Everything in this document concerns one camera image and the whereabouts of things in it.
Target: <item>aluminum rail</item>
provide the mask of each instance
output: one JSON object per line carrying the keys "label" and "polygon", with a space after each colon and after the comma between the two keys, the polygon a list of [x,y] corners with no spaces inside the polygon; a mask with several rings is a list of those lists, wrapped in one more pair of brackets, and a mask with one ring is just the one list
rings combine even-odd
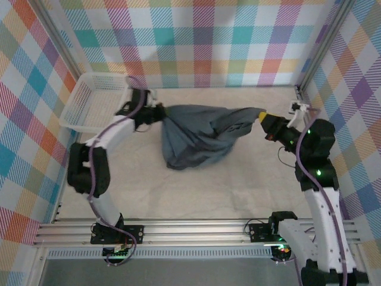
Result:
{"label": "aluminum rail", "polygon": [[[144,225],[142,246],[186,247],[186,246],[248,246],[279,244],[277,241],[251,243],[250,237],[243,233],[248,220],[125,220],[125,225]],[[308,229],[313,226],[312,219],[299,219]],[[52,224],[41,225],[35,239],[35,247],[93,247],[90,244],[90,227],[93,219],[59,220]],[[349,243],[360,243],[360,236],[351,220],[343,222]]]}

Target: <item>white plastic basket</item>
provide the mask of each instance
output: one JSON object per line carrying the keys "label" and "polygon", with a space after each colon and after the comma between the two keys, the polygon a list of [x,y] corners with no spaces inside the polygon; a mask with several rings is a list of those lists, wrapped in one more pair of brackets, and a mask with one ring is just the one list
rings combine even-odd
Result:
{"label": "white plastic basket", "polygon": [[127,99],[126,75],[84,73],[60,116],[60,125],[78,132],[98,133]]}

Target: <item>metal frame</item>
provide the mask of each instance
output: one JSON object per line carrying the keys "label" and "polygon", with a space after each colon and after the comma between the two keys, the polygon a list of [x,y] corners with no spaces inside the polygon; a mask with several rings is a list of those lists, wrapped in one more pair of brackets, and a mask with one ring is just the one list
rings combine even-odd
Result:
{"label": "metal frame", "polygon": [[82,74],[41,0],[28,0],[75,80]]}
{"label": "metal frame", "polygon": [[[248,246],[279,244],[277,241],[251,243],[243,233],[247,219],[222,220],[125,220],[125,225],[145,225],[143,246]],[[299,219],[303,228],[313,226],[312,219]],[[93,247],[90,227],[93,219],[65,219],[42,225],[35,239],[36,247]],[[351,220],[344,221],[349,243],[360,243],[360,236]]]}
{"label": "metal frame", "polygon": [[322,40],[321,45],[316,55],[314,56],[310,66],[308,67],[303,81],[300,84],[300,90],[302,91],[302,93],[305,91],[308,84],[311,82],[316,70],[321,64],[321,61],[323,61],[324,56],[327,54],[327,51],[331,47],[332,42],[335,40],[336,35],[338,34],[341,26],[343,25],[347,15],[349,14],[355,2],[356,0],[342,0],[340,7],[338,8],[336,14],[333,16],[332,23],[328,27],[328,33]]}

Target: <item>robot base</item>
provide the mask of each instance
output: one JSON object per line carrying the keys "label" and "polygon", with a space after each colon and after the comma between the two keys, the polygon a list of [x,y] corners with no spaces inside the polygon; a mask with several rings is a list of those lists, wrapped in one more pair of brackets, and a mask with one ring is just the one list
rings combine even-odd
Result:
{"label": "robot base", "polygon": [[[132,236],[135,237],[138,244],[143,243],[144,235],[144,226],[143,225],[124,225],[123,216],[120,215],[120,218],[115,226],[116,228],[122,229]],[[133,241],[130,237],[125,236],[115,229],[109,228],[107,226],[101,225],[100,223],[94,224],[94,227],[91,230],[92,235],[90,239],[91,244],[132,244]]]}

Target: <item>colorful checkered pattern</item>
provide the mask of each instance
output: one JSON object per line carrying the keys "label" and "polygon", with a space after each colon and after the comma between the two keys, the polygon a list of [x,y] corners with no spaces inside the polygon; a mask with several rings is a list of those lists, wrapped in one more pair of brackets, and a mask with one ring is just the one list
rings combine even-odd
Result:
{"label": "colorful checkered pattern", "polygon": [[362,230],[381,281],[381,1],[358,0],[307,88],[336,127],[342,211]]}
{"label": "colorful checkered pattern", "polygon": [[327,5],[326,0],[60,3],[93,71],[128,73],[152,88],[288,85]]}
{"label": "colorful checkered pattern", "polygon": [[326,21],[324,22],[324,25],[321,28],[321,30],[318,34],[318,37],[316,38],[316,40],[314,42],[314,45],[310,51],[310,54],[308,55],[308,58],[303,65],[302,72],[300,73],[299,78],[296,81],[296,85],[299,86],[302,83],[307,70],[310,68],[310,65],[311,65],[313,58],[315,58],[315,56],[316,56],[316,54],[317,54],[317,52],[321,46],[323,39],[326,37],[327,33],[330,30],[329,27],[332,24],[334,17],[335,17],[335,15],[336,15],[336,13],[337,13],[342,2],[343,2],[343,0],[335,0],[335,3],[333,4],[333,6],[332,6],[332,8],[328,14],[328,17],[327,17]]}
{"label": "colorful checkered pattern", "polygon": [[0,0],[0,286],[53,212],[75,134],[58,118],[75,81],[26,0]]}

